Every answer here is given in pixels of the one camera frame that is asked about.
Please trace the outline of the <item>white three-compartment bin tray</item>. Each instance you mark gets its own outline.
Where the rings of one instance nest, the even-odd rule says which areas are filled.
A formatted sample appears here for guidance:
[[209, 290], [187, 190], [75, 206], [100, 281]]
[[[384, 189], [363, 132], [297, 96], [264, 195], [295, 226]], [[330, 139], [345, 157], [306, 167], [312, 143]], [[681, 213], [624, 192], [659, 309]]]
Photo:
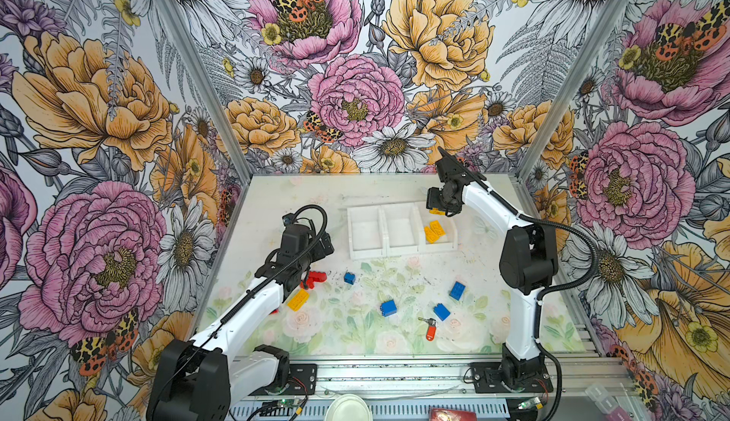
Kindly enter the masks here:
[[[439, 221], [446, 235], [428, 244], [424, 228]], [[429, 213], [424, 202], [357, 206], [347, 210], [350, 257], [357, 260], [444, 253], [458, 248], [455, 221]]]

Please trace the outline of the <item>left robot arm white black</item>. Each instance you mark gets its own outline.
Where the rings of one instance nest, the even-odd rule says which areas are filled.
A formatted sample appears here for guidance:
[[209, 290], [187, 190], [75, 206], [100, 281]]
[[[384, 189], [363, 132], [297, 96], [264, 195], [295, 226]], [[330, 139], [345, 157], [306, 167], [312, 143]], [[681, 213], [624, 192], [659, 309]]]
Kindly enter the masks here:
[[334, 252], [328, 216], [306, 204], [282, 219], [281, 244], [264, 260], [239, 299], [191, 339], [174, 339], [161, 353], [150, 391], [148, 420], [224, 420], [237, 401], [290, 378], [289, 354], [260, 345], [238, 354], [266, 318], [308, 289], [311, 266]]

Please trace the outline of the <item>yellow orange lego brick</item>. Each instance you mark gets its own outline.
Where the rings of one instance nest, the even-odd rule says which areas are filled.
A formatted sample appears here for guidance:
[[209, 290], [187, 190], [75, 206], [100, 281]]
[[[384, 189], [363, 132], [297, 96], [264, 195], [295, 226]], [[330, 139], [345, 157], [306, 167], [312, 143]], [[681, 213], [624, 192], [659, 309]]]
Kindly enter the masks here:
[[441, 223], [439, 223], [439, 221], [432, 221], [431, 223], [429, 223], [429, 229], [431, 229], [433, 234], [439, 239], [446, 235], [446, 231], [442, 227]]

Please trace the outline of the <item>red lego brick long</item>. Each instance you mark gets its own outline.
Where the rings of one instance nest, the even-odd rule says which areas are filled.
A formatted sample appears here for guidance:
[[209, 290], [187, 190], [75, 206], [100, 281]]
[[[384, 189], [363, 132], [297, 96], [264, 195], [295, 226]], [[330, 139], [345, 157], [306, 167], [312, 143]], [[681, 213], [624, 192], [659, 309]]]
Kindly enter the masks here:
[[307, 277], [306, 277], [306, 278], [311, 278], [311, 279], [312, 279], [312, 280], [313, 280], [313, 281], [315, 282], [315, 284], [316, 284], [316, 283], [323, 283], [323, 282], [326, 282], [326, 281], [327, 281], [327, 279], [328, 279], [328, 276], [327, 276], [327, 274], [326, 274], [326, 273], [324, 273], [324, 272], [319, 272], [319, 271], [311, 271], [311, 272], [310, 272], [310, 273], [309, 273], [309, 274], [307, 275]]

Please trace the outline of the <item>yellow lego brick top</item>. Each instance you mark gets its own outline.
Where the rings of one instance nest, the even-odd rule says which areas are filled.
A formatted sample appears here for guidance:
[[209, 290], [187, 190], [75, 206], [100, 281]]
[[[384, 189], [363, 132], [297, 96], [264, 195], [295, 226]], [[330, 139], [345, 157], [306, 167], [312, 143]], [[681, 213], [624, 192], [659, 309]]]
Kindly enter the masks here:
[[428, 244], [434, 244], [439, 239], [439, 236], [435, 232], [433, 232], [433, 230], [431, 230], [429, 227], [424, 228], [424, 235], [425, 235], [426, 242]]

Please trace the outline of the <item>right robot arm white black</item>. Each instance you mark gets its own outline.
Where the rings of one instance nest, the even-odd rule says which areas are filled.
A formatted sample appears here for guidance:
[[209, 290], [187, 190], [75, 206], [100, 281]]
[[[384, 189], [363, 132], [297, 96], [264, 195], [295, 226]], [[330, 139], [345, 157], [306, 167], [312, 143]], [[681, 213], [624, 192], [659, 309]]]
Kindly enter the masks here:
[[441, 158], [435, 166], [442, 185], [429, 189], [426, 207], [452, 217], [467, 206], [504, 238], [498, 268], [513, 293], [511, 330], [502, 347], [497, 380], [513, 391], [526, 389], [547, 371], [546, 356], [539, 347], [539, 296], [557, 273], [555, 233], [519, 211], [446, 149], [438, 151]]

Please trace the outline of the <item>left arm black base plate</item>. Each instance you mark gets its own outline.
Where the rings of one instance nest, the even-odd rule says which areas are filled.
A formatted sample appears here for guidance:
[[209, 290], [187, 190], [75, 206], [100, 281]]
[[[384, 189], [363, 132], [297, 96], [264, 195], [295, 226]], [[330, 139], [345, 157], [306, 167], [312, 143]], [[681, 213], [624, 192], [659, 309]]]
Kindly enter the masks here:
[[317, 389], [319, 366], [314, 363], [290, 364], [286, 373], [247, 370], [231, 381], [231, 395], [235, 400], [247, 396], [313, 396]]

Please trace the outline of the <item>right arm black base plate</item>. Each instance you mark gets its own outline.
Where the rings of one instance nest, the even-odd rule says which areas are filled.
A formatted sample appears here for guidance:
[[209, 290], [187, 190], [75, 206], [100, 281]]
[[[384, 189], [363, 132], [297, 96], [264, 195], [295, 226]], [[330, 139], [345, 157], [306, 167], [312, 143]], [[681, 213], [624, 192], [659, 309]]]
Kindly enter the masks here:
[[519, 374], [515, 369], [504, 370], [500, 362], [473, 362], [462, 381], [477, 394], [552, 393], [553, 384], [547, 369], [538, 373]]

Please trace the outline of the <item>small blue lego brick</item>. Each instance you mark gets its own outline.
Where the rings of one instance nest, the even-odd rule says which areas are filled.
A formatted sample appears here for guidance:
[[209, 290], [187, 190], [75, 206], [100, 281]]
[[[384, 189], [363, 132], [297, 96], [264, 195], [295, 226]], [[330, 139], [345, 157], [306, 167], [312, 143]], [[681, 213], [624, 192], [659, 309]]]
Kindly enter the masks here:
[[344, 274], [343, 279], [347, 284], [353, 285], [355, 283], [355, 274], [347, 272]]

